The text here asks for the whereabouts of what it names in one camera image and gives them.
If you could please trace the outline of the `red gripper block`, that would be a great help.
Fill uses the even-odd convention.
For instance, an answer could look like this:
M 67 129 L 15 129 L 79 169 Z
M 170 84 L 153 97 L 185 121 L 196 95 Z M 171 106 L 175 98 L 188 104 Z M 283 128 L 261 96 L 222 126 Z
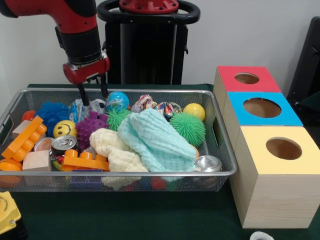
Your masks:
M 102 96 L 107 97 L 109 95 L 106 75 L 109 68 L 110 61 L 107 56 L 102 56 L 101 59 L 88 64 L 74 65 L 71 63 L 65 63 L 62 65 L 63 73 L 67 80 L 72 84 L 78 84 L 77 88 L 84 106 L 89 106 L 90 101 L 83 83 L 88 80 L 95 79 L 97 76 L 100 76 L 100 89 Z

